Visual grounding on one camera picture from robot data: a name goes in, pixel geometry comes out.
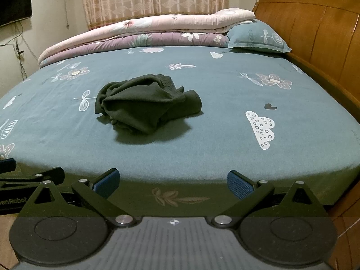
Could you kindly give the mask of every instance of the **television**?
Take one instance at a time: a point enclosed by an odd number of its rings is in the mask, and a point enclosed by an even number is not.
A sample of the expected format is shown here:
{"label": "television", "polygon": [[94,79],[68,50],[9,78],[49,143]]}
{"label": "television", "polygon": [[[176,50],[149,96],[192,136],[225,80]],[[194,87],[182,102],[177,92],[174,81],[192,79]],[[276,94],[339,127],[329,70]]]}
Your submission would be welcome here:
{"label": "television", "polygon": [[0,27],[30,17],[31,0],[0,0]]}

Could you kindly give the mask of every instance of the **bed sheet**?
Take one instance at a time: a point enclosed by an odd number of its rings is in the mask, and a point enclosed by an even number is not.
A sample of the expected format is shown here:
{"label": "bed sheet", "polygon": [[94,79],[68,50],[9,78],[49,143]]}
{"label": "bed sheet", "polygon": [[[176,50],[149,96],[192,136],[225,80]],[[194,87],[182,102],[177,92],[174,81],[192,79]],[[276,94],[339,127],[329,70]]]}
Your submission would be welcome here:
{"label": "bed sheet", "polygon": [[[105,84],[149,73],[195,90],[200,115],[131,135],[94,114]],[[40,69],[0,108],[0,156],[15,158],[20,174],[61,166],[73,180],[117,168],[109,200],[133,214],[221,212],[236,202],[232,169],[277,186],[304,180],[331,205],[360,171],[359,123],[280,55],[200,46],[89,54]]]}

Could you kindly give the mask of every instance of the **silver bolt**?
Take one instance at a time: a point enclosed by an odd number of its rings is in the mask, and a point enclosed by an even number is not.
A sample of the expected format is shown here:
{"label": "silver bolt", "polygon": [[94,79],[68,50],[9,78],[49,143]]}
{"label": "silver bolt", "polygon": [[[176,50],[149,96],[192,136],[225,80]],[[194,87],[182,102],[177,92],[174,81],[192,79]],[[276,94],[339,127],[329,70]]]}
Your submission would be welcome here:
{"label": "silver bolt", "polygon": [[217,223],[217,224],[222,224],[222,225],[225,225],[225,224],[229,224],[231,223],[232,218],[230,216],[227,216],[227,215],[218,215],[214,218],[214,221]]}
{"label": "silver bolt", "polygon": [[115,221],[120,224],[129,224],[133,220],[134,219],[130,215],[127,215],[127,214],[119,215],[119,216],[116,216],[116,218],[115,218]]}

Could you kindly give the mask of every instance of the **headboard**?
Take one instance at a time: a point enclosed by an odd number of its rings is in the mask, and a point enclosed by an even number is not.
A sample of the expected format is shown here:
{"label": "headboard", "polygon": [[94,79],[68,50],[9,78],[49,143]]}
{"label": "headboard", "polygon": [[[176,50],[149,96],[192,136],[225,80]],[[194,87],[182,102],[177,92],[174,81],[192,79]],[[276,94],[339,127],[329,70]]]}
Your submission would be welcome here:
{"label": "headboard", "polygon": [[287,59],[360,123],[360,0],[256,0],[253,12],[287,42]]}

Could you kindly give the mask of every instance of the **pillowcase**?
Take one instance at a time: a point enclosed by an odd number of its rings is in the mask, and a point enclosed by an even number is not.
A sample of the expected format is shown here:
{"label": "pillowcase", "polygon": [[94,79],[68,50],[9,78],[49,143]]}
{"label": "pillowcase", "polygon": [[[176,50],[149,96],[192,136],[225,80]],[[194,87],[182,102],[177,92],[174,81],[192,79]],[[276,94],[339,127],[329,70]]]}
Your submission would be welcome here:
{"label": "pillowcase", "polygon": [[291,48],[269,25],[258,19],[254,19],[253,22],[240,24],[229,30],[229,48],[272,53],[291,52]]}

